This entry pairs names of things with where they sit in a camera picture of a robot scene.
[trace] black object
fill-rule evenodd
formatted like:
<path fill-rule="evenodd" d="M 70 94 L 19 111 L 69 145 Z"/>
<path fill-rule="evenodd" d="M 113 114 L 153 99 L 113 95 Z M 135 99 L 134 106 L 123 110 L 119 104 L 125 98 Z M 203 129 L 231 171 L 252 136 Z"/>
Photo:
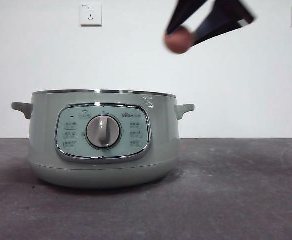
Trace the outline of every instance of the black object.
<path fill-rule="evenodd" d="M 188 19 L 206 0 L 179 0 L 167 27 L 171 34 Z M 238 0 L 215 0 L 214 6 L 193 32 L 194 45 L 218 35 L 239 29 L 252 23 L 254 17 Z"/>

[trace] light green pot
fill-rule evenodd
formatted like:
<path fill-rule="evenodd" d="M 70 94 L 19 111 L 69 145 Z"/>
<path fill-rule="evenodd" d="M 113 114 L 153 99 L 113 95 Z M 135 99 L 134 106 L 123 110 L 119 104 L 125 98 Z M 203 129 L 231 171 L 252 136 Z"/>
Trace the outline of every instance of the light green pot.
<path fill-rule="evenodd" d="M 177 120 L 194 110 L 194 105 L 177 105 L 176 100 L 154 92 L 53 90 L 34 92 L 32 104 L 14 102 L 12 108 L 30 119 L 29 162 L 40 179 L 65 187 L 103 189 L 150 182 L 175 166 Z M 94 125 L 98 129 L 87 133 L 96 116 L 115 121 L 108 120 L 107 132 Z M 94 131 L 102 135 L 96 139 L 106 147 L 94 142 Z M 115 143 L 108 146 L 107 141 Z"/>

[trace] concrete surface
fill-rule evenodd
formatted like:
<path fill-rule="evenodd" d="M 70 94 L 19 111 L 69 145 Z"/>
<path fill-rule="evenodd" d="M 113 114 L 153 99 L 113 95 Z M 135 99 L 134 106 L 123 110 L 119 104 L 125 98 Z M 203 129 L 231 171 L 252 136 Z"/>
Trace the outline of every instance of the concrete surface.
<path fill-rule="evenodd" d="M 292 240 L 292 139 L 182 139 L 156 182 L 80 190 L 39 180 L 0 139 L 0 240 Z"/>

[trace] rotary knob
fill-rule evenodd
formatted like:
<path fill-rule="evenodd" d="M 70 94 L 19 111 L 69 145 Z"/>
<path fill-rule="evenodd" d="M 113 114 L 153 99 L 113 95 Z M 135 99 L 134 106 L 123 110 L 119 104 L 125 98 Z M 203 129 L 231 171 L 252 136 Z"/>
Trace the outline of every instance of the rotary knob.
<path fill-rule="evenodd" d="M 120 127 L 114 118 L 100 115 L 88 123 L 86 134 L 93 146 L 99 149 L 109 148 L 118 141 Z"/>

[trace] metal rim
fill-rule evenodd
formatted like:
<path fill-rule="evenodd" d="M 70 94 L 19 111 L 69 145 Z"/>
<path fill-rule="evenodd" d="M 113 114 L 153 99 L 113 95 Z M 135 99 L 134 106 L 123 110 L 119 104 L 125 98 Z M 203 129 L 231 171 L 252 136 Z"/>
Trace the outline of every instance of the metal rim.
<path fill-rule="evenodd" d="M 69 89 L 69 90 L 48 90 L 48 91 L 36 91 L 33 95 L 38 94 L 68 94 L 68 93 L 94 93 L 94 94 L 140 94 L 140 95 L 155 95 L 163 97 L 177 98 L 175 95 L 151 92 L 151 91 L 131 91 L 131 90 L 84 90 L 84 89 Z"/>

